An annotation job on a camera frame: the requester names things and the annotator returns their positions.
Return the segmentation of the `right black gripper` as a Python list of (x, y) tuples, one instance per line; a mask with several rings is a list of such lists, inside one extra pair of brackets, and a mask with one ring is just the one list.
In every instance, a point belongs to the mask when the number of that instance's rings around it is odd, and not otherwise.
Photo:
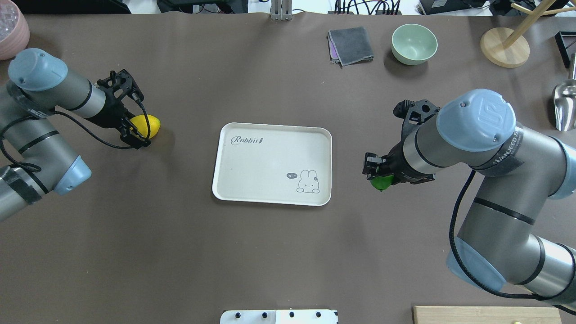
[(362, 174), (367, 177), (384, 177), (393, 175), (392, 185), (398, 183), (420, 184), (435, 180), (436, 174), (424, 174), (417, 171), (404, 156), (403, 146), (409, 135), (416, 135), (420, 125), (439, 113), (440, 107), (428, 100), (403, 100), (395, 106), (393, 114), (403, 119), (401, 140), (385, 156), (375, 153), (366, 153)]

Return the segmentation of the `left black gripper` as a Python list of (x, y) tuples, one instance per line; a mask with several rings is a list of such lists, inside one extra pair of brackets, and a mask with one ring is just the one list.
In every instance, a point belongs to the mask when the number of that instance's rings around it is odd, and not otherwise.
[(88, 121), (102, 128), (119, 129), (121, 141), (131, 148), (149, 146), (152, 141), (138, 130), (130, 119), (135, 115), (122, 103), (124, 97), (129, 96), (138, 106), (143, 106), (144, 95), (132, 75), (127, 70), (110, 71), (108, 78), (97, 80), (95, 88), (103, 91), (105, 101), (102, 109)]

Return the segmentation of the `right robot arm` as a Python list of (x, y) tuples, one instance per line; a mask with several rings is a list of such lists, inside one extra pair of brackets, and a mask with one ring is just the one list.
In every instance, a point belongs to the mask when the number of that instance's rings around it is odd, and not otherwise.
[(405, 100), (393, 113), (403, 119), (400, 142), (364, 157), (373, 187), (431, 182), (466, 164), (449, 225), (450, 271), (493, 295), (574, 314), (575, 249), (532, 233), (545, 201), (575, 191), (574, 148), (524, 127), (493, 90), (470, 90), (442, 108)]

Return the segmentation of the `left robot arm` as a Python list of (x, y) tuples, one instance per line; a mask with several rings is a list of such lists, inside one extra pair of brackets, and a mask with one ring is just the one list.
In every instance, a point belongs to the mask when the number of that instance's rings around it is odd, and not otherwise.
[(73, 114), (121, 135), (121, 149), (150, 145), (157, 127), (144, 108), (144, 95), (127, 70), (111, 71), (90, 82), (64, 61), (41, 49), (25, 49), (9, 63), (9, 80), (1, 88), (1, 141), (21, 155), (1, 153), (1, 219), (6, 220), (51, 192), (65, 195), (89, 179), (90, 168), (49, 122), (60, 115), (78, 124)]

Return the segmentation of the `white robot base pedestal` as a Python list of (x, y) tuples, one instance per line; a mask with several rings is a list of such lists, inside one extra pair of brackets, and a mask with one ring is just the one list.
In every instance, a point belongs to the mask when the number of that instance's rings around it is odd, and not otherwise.
[(220, 324), (338, 324), (338, 312), (323, 308), (229, 310)]

